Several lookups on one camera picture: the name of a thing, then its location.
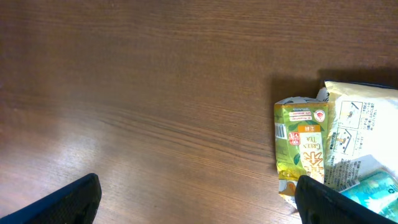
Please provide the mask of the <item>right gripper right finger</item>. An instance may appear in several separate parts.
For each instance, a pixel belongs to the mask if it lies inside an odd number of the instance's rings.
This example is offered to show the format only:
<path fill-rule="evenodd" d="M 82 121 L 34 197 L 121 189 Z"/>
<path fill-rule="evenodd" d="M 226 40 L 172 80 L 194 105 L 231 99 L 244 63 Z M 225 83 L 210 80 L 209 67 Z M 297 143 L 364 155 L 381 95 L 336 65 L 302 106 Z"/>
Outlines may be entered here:
<path fill-rule="evenodd" d="M 309 176 L 300 176 L 295 203 L 303 224 L 394 224 Z"/>

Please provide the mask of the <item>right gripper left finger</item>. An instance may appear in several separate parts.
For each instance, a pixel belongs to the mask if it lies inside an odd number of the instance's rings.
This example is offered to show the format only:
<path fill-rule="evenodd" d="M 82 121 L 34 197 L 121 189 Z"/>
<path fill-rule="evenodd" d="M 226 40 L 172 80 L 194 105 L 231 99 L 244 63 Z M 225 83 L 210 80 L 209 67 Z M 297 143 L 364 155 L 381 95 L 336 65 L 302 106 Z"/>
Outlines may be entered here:
<path fill-rule="evenodd" d="M 1 218 L 1 224 L 92 224 L 102 196 L 90 173 L 46 197 Z"/>

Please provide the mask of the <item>teal tissue pack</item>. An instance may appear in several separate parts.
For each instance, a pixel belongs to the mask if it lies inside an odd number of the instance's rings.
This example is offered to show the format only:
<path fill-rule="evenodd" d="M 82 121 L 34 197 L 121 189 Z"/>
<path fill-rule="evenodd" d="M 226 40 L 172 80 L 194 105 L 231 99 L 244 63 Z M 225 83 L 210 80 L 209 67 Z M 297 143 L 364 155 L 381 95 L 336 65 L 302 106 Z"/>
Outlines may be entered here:
<path fill-rule="evenodd" d="M 397 223 L 397 180 L 388 171 L 375 170 L 355 180 L 340 193 Z"/>

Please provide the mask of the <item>green tea carton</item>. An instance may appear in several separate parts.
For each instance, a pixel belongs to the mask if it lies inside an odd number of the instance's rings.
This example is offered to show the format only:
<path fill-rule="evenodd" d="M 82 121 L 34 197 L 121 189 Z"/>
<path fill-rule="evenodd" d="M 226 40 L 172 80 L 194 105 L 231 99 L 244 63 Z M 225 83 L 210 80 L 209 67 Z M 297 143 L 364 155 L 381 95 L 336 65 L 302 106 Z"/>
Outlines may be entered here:
<path fill-rule="evenodd" d="M 297 183 L 307 175 L 324 181 L 324 148 L 328 131 L 328 93 L 316 98 L 290 97 L 274 105 L 275 158 L 279 195 L 293 207 Z"/>

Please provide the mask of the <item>yellow snack bag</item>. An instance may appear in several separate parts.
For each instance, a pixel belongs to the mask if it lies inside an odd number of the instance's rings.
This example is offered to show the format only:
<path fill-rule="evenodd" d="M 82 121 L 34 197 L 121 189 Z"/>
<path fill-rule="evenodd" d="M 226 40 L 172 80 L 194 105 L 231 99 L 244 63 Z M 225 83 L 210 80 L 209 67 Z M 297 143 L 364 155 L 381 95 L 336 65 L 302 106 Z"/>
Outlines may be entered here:
<path fill-rule="evenodd" d="M 378 169 L 397 177 L 397 90 L 333 81 L 325 88 L 325 185 L 342 191 Z"/>

